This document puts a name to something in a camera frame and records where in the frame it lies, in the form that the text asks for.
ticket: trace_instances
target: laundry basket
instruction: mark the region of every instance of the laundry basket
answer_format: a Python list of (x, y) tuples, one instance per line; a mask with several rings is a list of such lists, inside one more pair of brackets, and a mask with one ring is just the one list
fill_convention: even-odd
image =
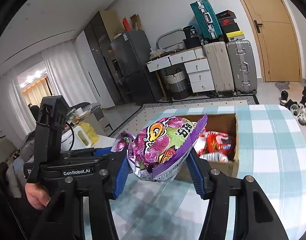
[(179, 71), (174, 75), (165, 76), (164, 79), (175, 100), (181, 100), (190, 96), (184, 71)]

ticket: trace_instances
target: human hand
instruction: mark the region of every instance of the human hand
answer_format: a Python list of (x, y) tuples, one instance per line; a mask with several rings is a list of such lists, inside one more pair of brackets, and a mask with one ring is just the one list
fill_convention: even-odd
[(47, 191), (38, 183), (26, 183), (25, 192), (29, 203), (38, 210), (44, 209), (51, 199)]

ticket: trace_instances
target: door frame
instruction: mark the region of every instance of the door frame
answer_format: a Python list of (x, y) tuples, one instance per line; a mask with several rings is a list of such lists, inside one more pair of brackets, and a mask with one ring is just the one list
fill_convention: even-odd
[[(299, 48), (299, 43), (298, 43), (297, 32), (295, 30), (293, 20), (291, 18), (291, 15), (290, 15), (290, 12), (289, 12), (287, 6), (285, 5), (284, 0), (281, 0), (281, 1), (283, 3), (283, 6), (284, 6), (285, 10), (288, 13), (288, 16), (289, 16), (289, 19), (290, 19), (290, 22), (291, 22), (291, 25), (292, 25), (293, 33), (294, 33), (295, 38), (296, 38), (295, 40), (296, 40), (296, 44), (297, 44), (297, 48), (298, 48), (298, 62), (299, 62), (299, 66), (300, 66), (300, 80), (299, 80), (299, 82), (302, 82), (302, 65), (301, 65), (301, 55), (300, 55), (300, 48)], [(251, 7), (251, 4), (248, 2), (248, 0), (240, 0), (240, 2), (241, 2), (242, 6), (245, 10), (245, 13), (247, 14), (247, 17), (249, 19), (249, 22), (250, 22), (250, 25), (251, 25), (251, 28), (252, 28), (253, 36), (254, 36), (255, 42), (257, 44), (258, 55), (259, 55), (260, 66), (261, 66), (261, 76), (262, 76), (264, 82), (270, 82), (270, 80), (266, 80), (266, 78), (265, 78), (263, 57), (262, 57), (262, 53), (259, 53), (259, 52), (261, 52), (260, 41), (259, 41), (259, 38), (258, 38), (257, 30), (255, 29), (255, 26), (254, 26), (254, 23), (253, 23), (253, 19), (251, 17), (249, 9), (248, 9), (248, 5)]]

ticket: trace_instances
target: silver suitcase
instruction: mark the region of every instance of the silver suitcase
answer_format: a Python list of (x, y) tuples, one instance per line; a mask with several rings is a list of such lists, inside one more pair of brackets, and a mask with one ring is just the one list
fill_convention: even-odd
[(237, 93), (257, 93), (258, 81), (251, 43), (247, 40), (226, 44)]
[(234, 91), (231, 65), (225, 42), (214, 42), (204, 45), (216, 92)]

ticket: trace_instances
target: black cable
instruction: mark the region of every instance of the black cable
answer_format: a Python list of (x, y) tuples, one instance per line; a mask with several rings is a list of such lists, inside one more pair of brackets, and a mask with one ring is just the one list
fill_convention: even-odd
[(72, 131), (72, 136), (73, 136), (72, 144), (71, 144), (70, 148), (68, 149), (68, 150), (70, 151), (70, 150), (72, 150), (72, 147), (73, 147), (73, 144), (74, 144), (75, 135), (74, 135), (74, 131), (73, 131), (72, 126), (71, 126), (68, 122), (66, 122), (66, 124), (67, 124), (68, 127), (71, 129), (71, 131)]

